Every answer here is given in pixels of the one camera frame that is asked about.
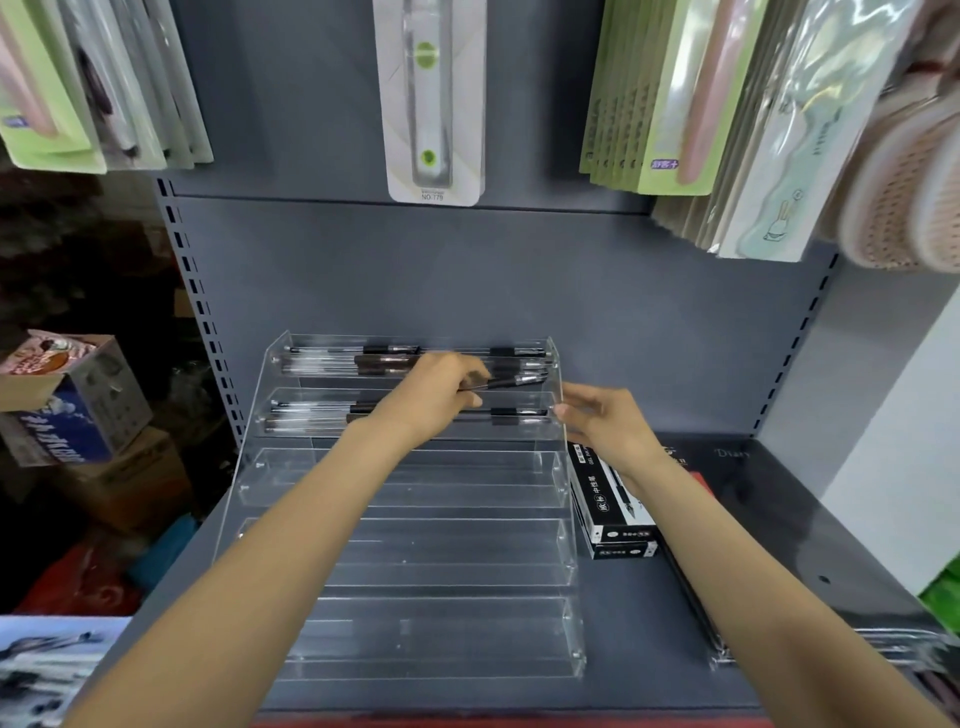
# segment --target box label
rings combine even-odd
[[[12,414],[36,442],[61,463],[110,459],[107,443],[69,378],[44,407]]]

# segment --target black and white pen box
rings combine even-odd
[[[587,526],[584,523],[584,514],[580,512],[580,504],[576,498],[573,501],[574,508],[577,511],[577,523],[588,535]],[[589,538],[584,539],[587,542],[590,558],[594,561],[601,559],[647,559],[655,555],[660,548],[660,542],[657,541],[625,541],[618,544],[592,544]]]
[[[566,447],[571,485],[588,540],[594,545],[658,542],[660,530],[653,517],[627,490],[619,474],[591,448],[576,443]]]

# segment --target green packaging card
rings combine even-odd
[[[712,22],[717,0],[678,0],[660,74],[660,88],[650,123],[643,166],[635,192],[648,195],[708,195],[726,147],[733,115],[750,65],[766,9],[766,0],[754,0],[743,50],[734,69],[726,104],[717,118],[712,145],[700,175],[689,184],[679,180],[684,133],[697,85],[697,76],[711,33],[725,33]]]
[[[36,24],[36,29],[43,39],[43,44],[50,51],[50,58],[57,67],[60,79],[66,87],[73,108],[77,111],[84,124],[86,134],[97,138],[90,108],[87,105],[84,85],[80,78],[80,71],[74,61],[73,49],[63,26],[58,0],[40,0],[28,10]],[[107,172],[107,163],[99,144],[80,152],[62,152],[59,154],[33,154],[24,151],[14,151],[11,158],[17,166],[24,169],[38,169],[48,172],[82,172],[86,174],[102,175]]]
[[[91,149],[25,0],[4,0],[0,6],[0,43],[5,56],[0,135],[11,157]]]
[[[635,138],[625,174],[620,180],[620,189],[630,192],[636,191],[640,172],[643,169],[643,157],[646,153],[647,142],[650,139],[650,123],[653,118],[654,105],[660,91],[660,77],[663,72],[664,54],[667,42],[670,39],[670,29],[673,26],[677,12],[677,0],[665,0],[658,3],[660,13],[657,17],[657,27],[653,30],[650,42],[650,51],[645,75],[647,78],[644,105],[635,129]]]
[[[627,37],[624,54],[624,69],[620,77],[618,95],[621,99],[620,109],[613,125],[613,141],[611,146],[611,163],[603,172],[603,184],[612,187],[617,177],[617,170],[623,165],[626,152],[627,127],[634,113],[636,104],[636,77],[639,71],[639,57],[643,49],[644,33],[650,10],[653,3],[644,0],[634,0],[633,13],[628,20],[630,34]]]
[[[626,125],[625,134],[621,139],[623,144],[622,159],[613,173],[612,187],[622,189],[625,181],[630,178],[630,170],[636,169],[636,157],[638,155],[638,146],[643,125],[646,121],[648,100],[650,95],[650,83],[652,80],[651,69],[655,65],[658,34],[660,32],[660,19],[663,16],[663,8],[666,3],[651,2],[648,3],[649,9],[644,18],[643,38],[640,43],[640,53],[636,59],[636,76],[634,80],[633,93],[636,95],[633,112]]]
[[[611,47],[610,36],[614,5],[615,0],[607,0],[604,4],[603,20],[600,24],[600,42],[597,44],[597,59],[593,65],[593,84],[590,87],[587,127],[584,129],[584,144],[580,152],[580,171],[584,174],[589,174],[596,166],[594,150],[604,102],[603,85],[606,80],[607,60]]]
[[[597,165],[590,175],[594,184],[602,184],[606,170],[610,168],[613,151],[613,131],[616,125],[617,114],[623,102],[622,79],[624,76],[624,58],[627,54],[627,44],[631,37],[630,18],[636,17],[637,3],[635,0],[618,0],[613,16],[613,55],[608,65],[607,83],[604,95],[608,98],[603,124],[598,130],[602,131],[599,137],[597,150]]]

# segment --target forearm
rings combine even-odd
[[[672,459],[628,478],[778,726],[948,725]]]
[[[372,427],[348,427],[64,725],[249,725],[350,533],[405,454]]]

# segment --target hand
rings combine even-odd
[[[443,432],[464,408],[483,404],[475,393],[459,391],[465,381],[478,378],[491,376],[476,356],[423,354],[410,374],[364,419],[387,427],[411,450]]]
[[[567,440],[593,448],[633,480],[666,457],[629,390],[565,382],[564,402],[554,412],[564,425],[579,430],[567,432]]]

